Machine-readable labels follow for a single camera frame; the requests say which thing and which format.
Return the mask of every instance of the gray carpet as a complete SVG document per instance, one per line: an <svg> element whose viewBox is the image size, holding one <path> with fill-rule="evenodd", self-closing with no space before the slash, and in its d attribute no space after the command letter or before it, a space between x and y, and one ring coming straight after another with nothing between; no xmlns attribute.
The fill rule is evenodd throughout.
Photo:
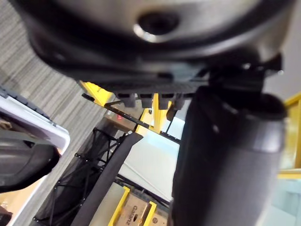
<svg viewBox="0 0 301 226"><path fill-rule="evenodd" d="M18 14L6 0L0 0L0 84L32 101L71 136L68 150L14 224L26 226L104 110L81 97L83 90L76 81L34 55Z"/></svg>

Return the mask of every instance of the metal rod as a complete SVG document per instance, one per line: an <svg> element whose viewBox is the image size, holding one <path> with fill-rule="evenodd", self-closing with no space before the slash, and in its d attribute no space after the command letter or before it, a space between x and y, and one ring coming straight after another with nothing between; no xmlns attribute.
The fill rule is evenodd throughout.
<svg viewBox="0 0 301 226"><path fill-rule="evenodd" d="M105 161L105 160L102 160L100 158L97 158L97 160L103 162L104 164L107 164L107 161Z"/></svg>
<svg viewBox="0 0 301 226"><path fill-rule="evenodd" d="M122 100L117 100L117 101L106 103L106 105L112 106L112 105L116 105L116 104L120 104L120 103L123 103L123 101Z"/></svg>
<svg viewBox="0 0 301 226"><path fill-rule="evenodd" d="M110 150L107 151L107 160L109 159Z"/></svg>
<svg viewBox="0 0 301 226"><path fill-rule="evenodd" d="M160 203L163 203L165 205L170 205L170 202L165 200L165 199L162 199L160 196L157 196L156 194L150 192L149 190L145 189L144 187L136 184L135 182L131 181L130 179L127 179L126 177L118 174L117 177L119 177L121 180L121 182L125 183L125 184L128 184L128 185L131 185L133 186L134 188L138 189L138 190L144 190L144 193L149 195L150 197L152 197L153 199L155 199L156 201L160 202Z"/></svg>
<svg viewBox="0 0 301 226"><path fill-rule="evenodd" d="M116 114L119 114L119 115L121 115L122 117L124 117L124 118L126 118L126 119L128 119L128 120L130 120L130 121L132 121L132 122L134 122L134 123L136 123L136 124L138 124L138 125L141 125L141 126L147 128L147 129L149 128L149 124L147 124L147 123L145 123L145 122L143 122L143 121L140 121L139 119L136 119L135 117L133 117L133 116L127 114L127 113L124 113L124 112L122 112L121 110L119 110L119 109L117 109L117 108L114 108L114 107L110 106L109 104L105 104L105 105L104 105L104 108L110 110L111 112L114 112L114 113L116 113Z"/></svg>
<svg viewBox="0 0 301 226"><path fill-rule="evenodd" d="M110 149L110 146L111 146L111 141L108 140L108 149Z"/></svg>
<svg viewBox="0 0 301 226"><path fill-rule="evenodd" d="M113 157L113 155L115 154L115 152L118 150L120 144L118 144L115 148L115 150L112 152L111 156L109 157L109 159L107 160L107 163L111 160L111 158Z"/></svg>
<svg viewBox="0 0 301 226"><path fill-rule="evenodd" d="M170 128L171 124L173 123L176 114L177 114L177 111L174 112L174 116L173 116L172 120L170 121L170 123L169 123L169 125L168 125L168 128L167 128L167 130L166 130L166 133L168 133L169 128Z"/></svg>

